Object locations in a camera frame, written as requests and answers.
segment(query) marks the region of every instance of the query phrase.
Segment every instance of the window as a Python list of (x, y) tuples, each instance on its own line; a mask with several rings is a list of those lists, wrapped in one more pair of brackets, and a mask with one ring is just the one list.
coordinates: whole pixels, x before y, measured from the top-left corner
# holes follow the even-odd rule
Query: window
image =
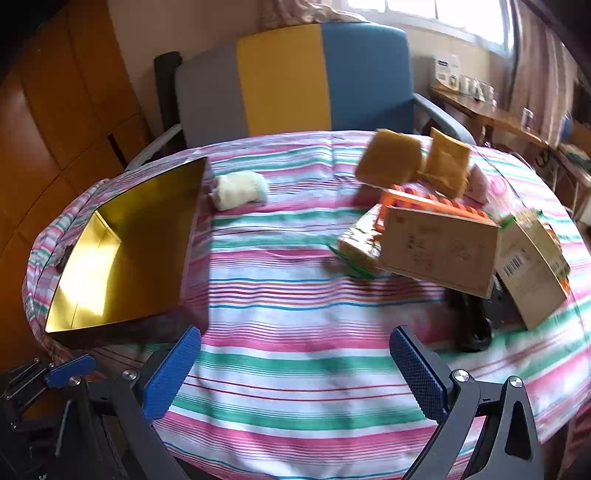
[(492, 50), (507, 50), (510, 15), (506, 0), (342, 0), (368, 20), (409, 24), (464, 40), (475, 35)]

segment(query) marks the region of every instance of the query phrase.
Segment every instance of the cabinet door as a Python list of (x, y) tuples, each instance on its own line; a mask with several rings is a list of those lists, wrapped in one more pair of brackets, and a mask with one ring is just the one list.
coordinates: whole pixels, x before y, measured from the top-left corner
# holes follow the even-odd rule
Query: cabinet door
[(0, 145), (0, 210), (17, 226), (60, 170), (43, 143), (14, 72), (0, 86)]
[(74, 55), (105, 131), (138, 112), (106, 0), (72, 0), (66, 7)]
[(30, 245), (18, 233), (0, 254), (0, 371), (30, 362), (41, 351), (22, 306)]
[(112, 179), (121, 173), (123, 165), (106, 138), (101, 138), (75, 159), (65, 172), (77, 194), (84, 193), (99, 180)]
[(127, 163), (150, 143), (146, 124), (139, 113), (115, 128), (113, 136)]
[(64, 10), (26, 44), (20, 66), (39, 130), (65, 168), (102, 132), (74, 59)]

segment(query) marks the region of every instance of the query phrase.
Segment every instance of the curtain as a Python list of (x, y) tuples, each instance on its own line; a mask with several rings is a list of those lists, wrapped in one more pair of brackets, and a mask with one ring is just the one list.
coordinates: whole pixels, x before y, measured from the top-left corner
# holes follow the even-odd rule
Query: curtain
[(332, 0), (259, 0), (261, 31), (308, 23), (367, 22), (364, 17), (332, 8)]
[(524, 107), (531, 110), (535, 115), (533, 130), (556, 148), (562, 117), (573, 106), (577, 64), (552, 29), (529, 7), (520, 0), (514, 7), (519, 49), (509, 111), (521, 118)]

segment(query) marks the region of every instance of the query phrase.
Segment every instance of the chair armrest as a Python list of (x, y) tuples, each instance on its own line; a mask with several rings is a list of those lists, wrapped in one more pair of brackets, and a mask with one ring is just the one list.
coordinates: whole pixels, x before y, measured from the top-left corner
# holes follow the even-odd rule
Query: chair armrest
[(433, 120), (440, 124), (444, 133), (450, 137), (459, 140), (460, 142), (467, 143), (468, 145), (476, 145), (474, 138), (470, 135), (470, 132), (460, 122), (454, 119), (449, 113), (446, 113), (435, 105), (432, 101), (427, 100), (418, 93), (414, 94), (414, 103), (422, 110), (427, 112)]
[(171, 126), (168, 130), (166, 130), (166, 132), (164, 132), (150, 145), (139, 152), (135, 158), (129, 162), (127, 167), (125, 167), (125, 171), (133, 170), (134, 168), (142, 166), (150, 158), (152, 158), (152, 155), (154, 155), (158, 150), (170, 142), (182, 129), (183, 127), (181, 127), (181, 124)]

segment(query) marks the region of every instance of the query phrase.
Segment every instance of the sponge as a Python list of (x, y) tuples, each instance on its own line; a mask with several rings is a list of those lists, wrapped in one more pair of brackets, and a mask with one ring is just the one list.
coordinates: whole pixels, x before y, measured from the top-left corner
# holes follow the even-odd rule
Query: sponge
[(429, 182), (446, 197), (454, 199), (464, 195), (467, 187), (470, 147), (465, 143), (431, 129), (433, 142), (425, 169), (419, 178)]
[(254, 171), (220, 175), (216, 181), (217, 186), (211, 196), (218, 210), (229, 210), (248, 202), (266, 202), (269, 196), (265, 177)]
[(422, 168), (418, 138), (379, 129), (361, 157), (355, 177), (363, 183), (387, 189), (393, 183), (415, 180)]

